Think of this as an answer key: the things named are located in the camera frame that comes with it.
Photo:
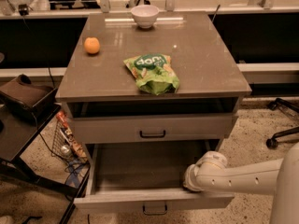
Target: snack package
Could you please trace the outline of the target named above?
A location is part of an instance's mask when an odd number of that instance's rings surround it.
[[[123,62],[135,77],[137,87],[147,93],[159,95],[177,91],[179,80],[171,68],[170,56],[147,54],[135,56]]]

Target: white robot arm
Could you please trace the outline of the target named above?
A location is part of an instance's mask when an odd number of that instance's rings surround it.
[[[185,172],[185,188],[274,195],[270,223],[298,223],[299,143],[284,159],[235,168],[226,168],[226,165],[222,154],[207,152]]]

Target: drawer handle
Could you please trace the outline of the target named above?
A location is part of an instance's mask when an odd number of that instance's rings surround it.
[[[143,209],[143,214],[147,216],[160,216],[160,215],[165,215],[167,213],[167,205],[164,206],[163,212],[155,212],[155,213],[147,212],[145,205],[142,206],[142,209]]]
[[[142,138],[164,138],[166,136],[166,130],[163,130],[161,134],[143,134],[142,131],[139,132]]]

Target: white bowl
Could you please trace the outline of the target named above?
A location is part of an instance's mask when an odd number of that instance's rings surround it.
[[[150,28],[157,21],[159,8],[153,5],[139,5],[131,9],[134,21],[141,28]]]

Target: floor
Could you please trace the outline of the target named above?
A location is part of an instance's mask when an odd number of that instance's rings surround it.
[[[246,98],[238,111],[239,119],[229,138],[222,143],[220,152],[224,154],[230,167],[270,161],[284,157],[285,153],[298,141],[296,134],[288,138],[280,138],[276,150],[269,150],[265,141],[272,133],[289,129],[298,125],[298,118],[285,115],[283,110],[270,111],[266,105],[271,98]],[[43,131],[42,135],[51,147],[56,127],[54,119]],[[23,159],[39,174],[57,181],[65,182],[68,173],[65,164],[52,157],[40,137],[27,148]],[[17,182],[0,178],[0,216],[13,216],[16,224],[26,218],[28,223],[59,223],[68,200],[64,195]],[[172,211],[164,216],[148,217],[138,213],[86,215],[75,210],[69,223],[268,223],[271,214],[272,196],[236,194],[225,209]]]

